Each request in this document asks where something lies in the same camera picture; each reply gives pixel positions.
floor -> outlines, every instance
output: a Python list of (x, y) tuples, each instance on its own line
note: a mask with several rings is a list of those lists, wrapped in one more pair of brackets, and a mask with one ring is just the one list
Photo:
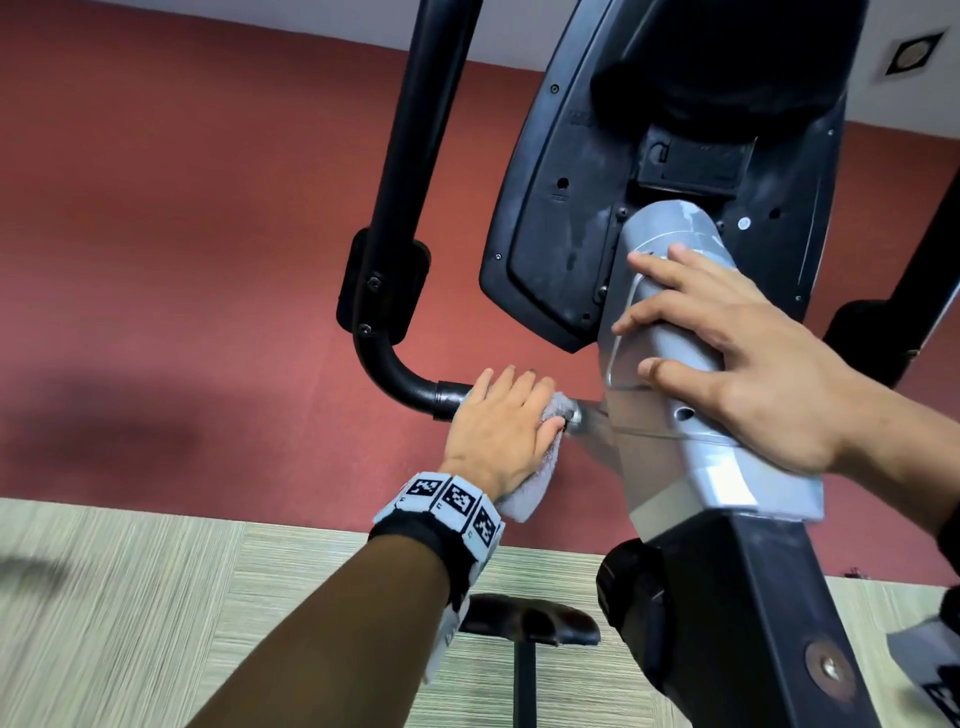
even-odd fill
[[(364, 536), (0, 498), (0, 725), (177, 728)], [(544, 726), (687, 726), (644, 680), (596, 603), (600, 557), (503, 546), (477, 589), (593, 615), (598, 647), (539, 650)], [(942, 589), (829, 580), (886, 728), (945, 726), (884, 635)], [(511, 724), (508, 643), (460, 635), (409, 726)]]
[[(445, 427), (385, 398), (334, 321), (403, 64), (100, 3), (0, 3), (0, 98), (15, 109), (0, 114), (0, 494), (362, 530), (437, 467)], [(539, 83), (468, 64), (418, 231), (430, 277), (398, 353), (435, 379), (534, 367), (596, 399), (595, 350), (553, 349), (477, 285)], [(814, 330), (887, 294), (958, 163), (958, 140), (847, 126)], [(960, 416), (957, 360), (954, 307), (904, 391)], [(811, 528), (827, 573), (955, 578), (852, 483), (830, 478), (827, 500)], [(632, 535), (616, 478), (564, 445), (507, 543), (605, 553)]]

left hand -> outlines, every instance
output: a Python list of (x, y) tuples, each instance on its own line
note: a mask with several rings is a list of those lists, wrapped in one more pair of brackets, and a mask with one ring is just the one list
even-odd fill
[(440, 467), (441, 473), (473, 483), (493, 502), (537, 469), (564, 429), (563, 417), (540, 423), (553, 397), (553, 379), (537, 382), (537, 373), (530, 371), (514, 382), (514, 373), (508, 367), (492, 386), (493, 369), (480, 375), (453, 418)]

bolt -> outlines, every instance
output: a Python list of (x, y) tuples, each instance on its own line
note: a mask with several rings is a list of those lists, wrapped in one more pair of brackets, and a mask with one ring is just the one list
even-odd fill
[(820, 669), (830, 680), (839, 683), (842, 679), (842, 676), (840, 675), (840, 668), (837, 667), (837, 664), (833, 662), (833, 659), (830, 657), (825, 657), (820, 661)]

